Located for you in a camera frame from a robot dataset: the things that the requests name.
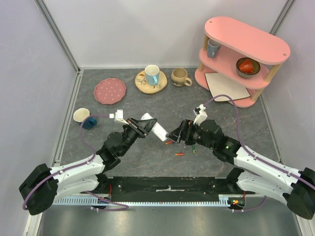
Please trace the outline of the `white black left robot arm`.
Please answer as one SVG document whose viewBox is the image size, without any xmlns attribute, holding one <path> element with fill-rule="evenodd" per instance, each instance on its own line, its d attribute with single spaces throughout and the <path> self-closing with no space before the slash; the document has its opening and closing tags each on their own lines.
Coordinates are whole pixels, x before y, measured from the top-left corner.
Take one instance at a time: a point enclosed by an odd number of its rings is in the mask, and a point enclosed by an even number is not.
<svg viewBox="0 0 315 236">
<path fill-rule="evenodd" d="M 81 192 L 104 193 L 108 188 L 105 172 L 113 169 L 138 138 L 145 138 L 157 119 L 128 118 L 122 132 L 112 132 L 92 155 L 59 167 L 40 164 L 19 187 L 22 208 L 30 215 L 46 211 L 63 197 Z"/>
</svg>

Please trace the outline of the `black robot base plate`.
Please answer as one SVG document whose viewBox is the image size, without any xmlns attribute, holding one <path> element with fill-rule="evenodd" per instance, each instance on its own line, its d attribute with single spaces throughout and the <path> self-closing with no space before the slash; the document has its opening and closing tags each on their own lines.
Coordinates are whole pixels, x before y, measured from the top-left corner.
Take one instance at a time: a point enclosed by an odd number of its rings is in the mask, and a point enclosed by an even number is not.
<svg viewBox="0 0 315 236">
<path fill-rule="evenodd" d="M 92 192 L 111 193 L 115 202 L 214 202 L 244 193 L 234 180 L 215 177 L 108 177 Z"/>
</svg>

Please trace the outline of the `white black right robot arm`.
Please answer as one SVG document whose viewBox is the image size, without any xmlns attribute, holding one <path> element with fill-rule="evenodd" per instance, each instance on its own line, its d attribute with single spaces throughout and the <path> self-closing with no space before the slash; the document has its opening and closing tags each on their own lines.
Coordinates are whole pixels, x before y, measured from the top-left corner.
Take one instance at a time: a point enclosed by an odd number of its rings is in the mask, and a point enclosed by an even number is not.
<svg viewBox="0 0 315 236">
<path fill-rule="evenodd" d="M 248 146 L 224 135 L 214 120 L 194 124 L 185 119 L 166 135 L 176 143 L 199 144 L 212 150 L 222 162 L 238 168 L 237 177 L 228 178 L 225 187 L 230 193 L 240 190 L 255 192 L 285 204 L 296 215 L 311 220 L 315 214 L 315 172 L 285 166 L 253 151 Z"/>
</svg>

